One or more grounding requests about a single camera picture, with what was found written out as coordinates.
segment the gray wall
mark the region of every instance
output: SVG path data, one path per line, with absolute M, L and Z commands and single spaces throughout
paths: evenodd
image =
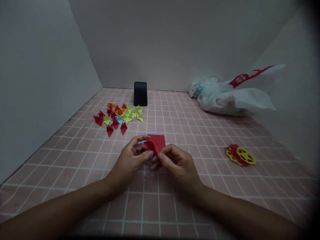
M 0 183 L 102 86 L 63 0 L 0 1 Z
M 186 91 L 246 72 L 297 10 L 293 0 L 69 0 L 104 87 Z
M 319 167 L 320 84 L 312 13 L 301 8 L 253 68 L 286 63 L 270 93 L 277 111 L 257 114 L 262 123 L 313 173 Z

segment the right hand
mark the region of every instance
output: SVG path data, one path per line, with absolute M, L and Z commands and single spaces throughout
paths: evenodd
M 191 200 L 197 200 L 204 193 L 205 186 L 199 178 L 189 153 L 170 144 L 161 149 L 158 159 L 161 165 L 171 173 L 177 190 L 182 194 L 186 194 Z

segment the finger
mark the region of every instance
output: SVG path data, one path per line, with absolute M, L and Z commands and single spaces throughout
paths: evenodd
M 174 164 L 171 159 L 169 159 L 166 155 L 163 153 L 158 154 L 158 158 L 162 164 L 162 166 L 171 174 L 174 174 L 180 167 Z
M 139 161 L 139 164 L 143 164 L 145 161 L 147 161 L 149 158 L 151 158 L 153 156 L 153 154 L 154 153 L 152 150 L 148 150 L 148 151 L 141 153 L 138 156 L 134 156 L 134 158 Z
M 140 153 L 148 150 L 147 147 L 146 147 L 146 145 L 144 145 L 143 143 L 139 143 L 139 144 L 138 144 L 137 146 L 135 146 L 134 148 L 137 150 L 138 154 L 140 154 Z
M 127 146 L 128 147 L 135 147 L 136 145 L 138 145 L 138 142 L 149 140 L 150 138 L 151 137 L 148 135 L 135 136 L 130 140 L 130 142 L 127 144 Z
M 175 159 L 177 162 L 184 160 L 186 158 L 186 155 L 188 154 L 187 152 L 183 151 L 173 144 L 169 144 L 163 147 L 160 153 L 167 155 L 170 159 Z
M 159 171 L 161 167 L 162 167 L 161 162 L 156 162 L 150 167 L 150 170 L 156 172 L 156 171 Z
M 156 163 L 156 162 L 159 161 L 159 158 L 158 158 L 156 155 L 154 155 L 153 158 L 151 159 L 151 161 L 152 161 L 153 163 Z

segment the pink grid mat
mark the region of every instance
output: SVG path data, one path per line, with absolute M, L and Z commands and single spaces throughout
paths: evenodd
M 132 89 L 101 89 L 52 136 L 0 190 L 0 222 L 48 199 L 105 177 L 123 146 L 136 135 L 158 132 L 166 143 L 188 151 L 204 184 L 243 198 L 304 224 L 317 180 L 310 176 L 268 131 L 251 118 L 204 112 L 187 93 L 148 91 L 144 123 L 136 118 L 124 135 L 109 138 L 93 114 L 107 102 L 133 107 Z M 257 158 L 242 168 L 225 155 L 231 143 Z M 179 199 L 165 170 L 144 165 L 128 191 L 83 219 L 72 234 L 151 235 L 224 238 L 214 219 Z

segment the black smartphone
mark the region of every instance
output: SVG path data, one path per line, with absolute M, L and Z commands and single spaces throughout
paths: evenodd
M 134 94 L 133 105 L 135 106 L 147 106 L 147 83 L 146 82 L 134 82 Z

